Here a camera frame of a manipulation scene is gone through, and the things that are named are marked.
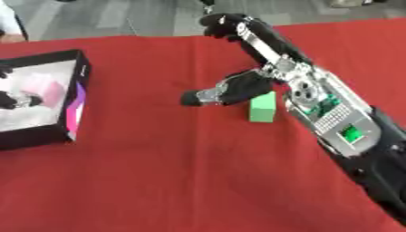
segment box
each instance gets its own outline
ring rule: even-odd
[[[0,150],[76,140],[91,64],[80,50],[4,60],[13,68],[0,91],[37,96],[40,105],[0,109]]]
[[[275,92],[261,95],[250,102],[249,120],[252,122],[273,122],[275,113]]]

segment human hand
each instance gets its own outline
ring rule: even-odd
[[[25,38],[21,34],[5,34],[0,37],[0,44],[13,44],[25,42]]]

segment red tablecloth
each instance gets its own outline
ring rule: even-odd
[[[280,27],[369,103],[406,124],[406,19]],[[396,232],[279,102],[190,109],[254,62],[204,37],[110,37],[0,46],[0,57],[83,49],[94,68],[79,140],[0,153],[1,232]]]

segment prosthetic hand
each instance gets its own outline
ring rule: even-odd
[[[350,179],[406,226],[406,132],[401,127],[259,19],[213,14],[200,22],[207,27],[205,35],[240,43],[261,68],[232,75],[213,89],[187,92],[182,104],[229,105],[267,93],[269,85],[286,85],[287,110]],[[245,85],[250,78],[254,84]]]
[[[7,75],[12,73],[13,69],[7,63],[0,61],[0,78],[5,79]],[[28,94],[12,94],[10,92],[0,91],[0,109],[14,110],[21,107],[31,107],[39,105],[43,100],[34,95]]]

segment sleeve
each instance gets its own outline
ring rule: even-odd
[[[0,0],[0,29],[6,34],[22,34],[20,25],[15,19],[15,11]]]

